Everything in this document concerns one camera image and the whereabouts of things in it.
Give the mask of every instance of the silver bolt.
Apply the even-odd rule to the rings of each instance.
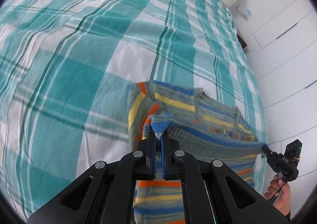
[[[95,167],[97,169],[102,169],[105,165],[106,164],[104,162],[102,162],[102,161],[98,161],[98,162],[95,163]]]
[[[220,160],[214,160],[212,162],[212,164],[215,166],[215,167],[221,167],[222,166],[222,161]]]
[[[175,155],[178,156],[178,157],[182,157],[182,156],[185,155],[185,153],[182,150],[177,150],[177,151],[175,151]]]
[[[143,152],[141,152],[141,151],[135,151],[133,153],[133,156],[136,157],[136,158],[141,157],[142,155],[143,155]]]

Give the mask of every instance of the teal and white checkered blanket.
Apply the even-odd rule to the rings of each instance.
[[[202,87],[266,142],[258,87],[221,0],[7,0],[0,189],[26,219],[97,160],[131,151],[126,86]],[[264,163],[256,167],[262,188]]]

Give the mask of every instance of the bed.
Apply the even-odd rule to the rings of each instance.
[[[23,219],[96,161],[133,150],[126,87],[148,80],[203,88],[266,142],[258,86],[222,0],[6,0],[0,189]],[[264,168],[259,159],[259,192]]]

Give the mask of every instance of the human hand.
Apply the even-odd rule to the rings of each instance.
[[[277,182],[277,177],[278,175],[274,176],[273,180],[270,183],[270,186],[267,188],[267,192],[264,194],[264,197],[266,199],[271,199],[276,191],[284,184],[282,180],[279,180],[279,182]],[[291,210],[291,188],[289,187],[289,184],[285,184],[282,187],[282,191],[282,195],[275,202],[275,208],[277,208],[286,216]]]

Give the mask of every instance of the triangular cutout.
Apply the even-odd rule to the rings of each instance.
[[[243,209],[256,202],[255,198],[239,186],[230,176],[227,176],[225,179],[239,209]]]
[[[81,183],[72,192],[70,192],[67,196],[63,198],[61,204],[75,211],[78,211],[92,180],[92,177],[86,178],[83,183]]]

